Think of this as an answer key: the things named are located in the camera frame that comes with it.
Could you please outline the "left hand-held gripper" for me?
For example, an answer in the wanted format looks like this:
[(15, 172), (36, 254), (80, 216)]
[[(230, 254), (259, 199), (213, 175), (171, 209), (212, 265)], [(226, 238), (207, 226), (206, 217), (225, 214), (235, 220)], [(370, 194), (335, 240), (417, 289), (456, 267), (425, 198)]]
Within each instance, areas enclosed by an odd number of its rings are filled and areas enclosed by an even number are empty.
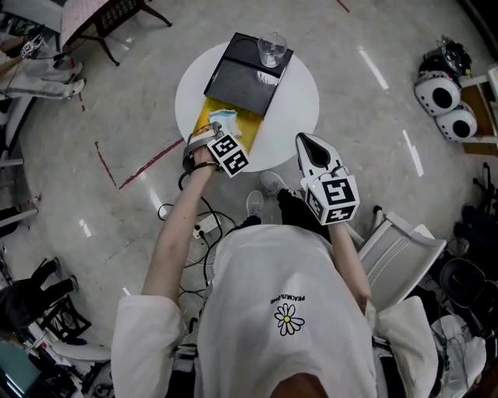
[(229, 178), (234, 178), (249, 166), (249, 160), (244, 147), (232, 134), (223, 133), (221, 124), (217, 121), (203, 126), (201, 134), (188, 140), (183, 154), (183, 168), (192, 171), (195, 166), (194, 151), (206, 146), (214, 158), (218, 169), (225, 172)]

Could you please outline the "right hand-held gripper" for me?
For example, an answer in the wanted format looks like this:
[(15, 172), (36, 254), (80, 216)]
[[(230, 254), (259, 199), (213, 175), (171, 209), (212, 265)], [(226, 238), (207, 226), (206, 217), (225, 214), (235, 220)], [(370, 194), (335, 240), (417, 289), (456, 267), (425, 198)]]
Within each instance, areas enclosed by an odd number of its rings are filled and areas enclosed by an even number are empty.
[(300, 132), (296, 150), (304, 202), (312, 214), (321, 225), (350, 221), (359, 207), (359, 193), (337, 149), (323, 138)]

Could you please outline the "person's left hand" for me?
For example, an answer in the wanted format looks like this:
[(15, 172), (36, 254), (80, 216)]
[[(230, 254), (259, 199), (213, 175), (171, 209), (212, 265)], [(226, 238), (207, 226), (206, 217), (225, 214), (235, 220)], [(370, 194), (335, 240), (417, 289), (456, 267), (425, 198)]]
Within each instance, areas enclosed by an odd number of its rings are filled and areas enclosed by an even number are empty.
[(195, 166), (217, 166), (217, 162), (213, 157), (207, 145), (200, 146), (193, 151), (193, 159)]

